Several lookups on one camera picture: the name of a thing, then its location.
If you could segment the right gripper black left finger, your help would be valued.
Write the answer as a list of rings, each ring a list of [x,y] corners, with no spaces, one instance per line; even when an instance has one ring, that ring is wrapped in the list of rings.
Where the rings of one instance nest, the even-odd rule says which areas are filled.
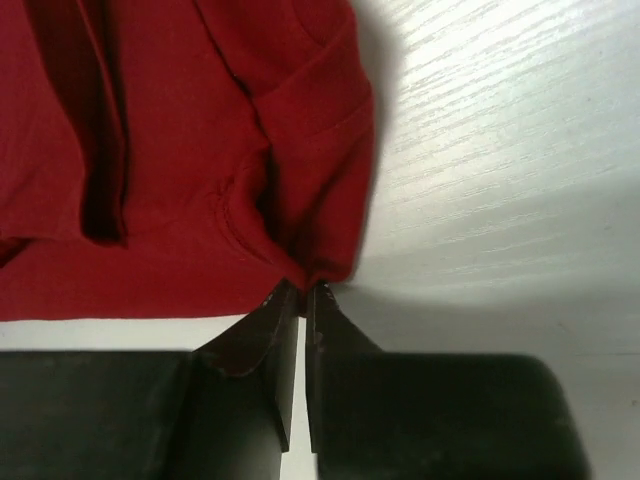
[[[275,479],[289,448],[297,292],[193,351],[5,351],[5,479]]]

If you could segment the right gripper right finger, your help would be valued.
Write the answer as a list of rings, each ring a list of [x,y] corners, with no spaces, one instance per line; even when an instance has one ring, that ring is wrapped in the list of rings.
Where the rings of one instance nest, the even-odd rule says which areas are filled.
[[[389,352],[308,294],[306,400],[322,479],[587,479],[564,392],[514,354]]]

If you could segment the red t shirt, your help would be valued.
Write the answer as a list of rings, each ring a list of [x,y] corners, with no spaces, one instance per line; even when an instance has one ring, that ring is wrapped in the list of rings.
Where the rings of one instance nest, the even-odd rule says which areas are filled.
[[[222,316],[343,281],[374,132],[346,1],[5,1],[1,317]]]

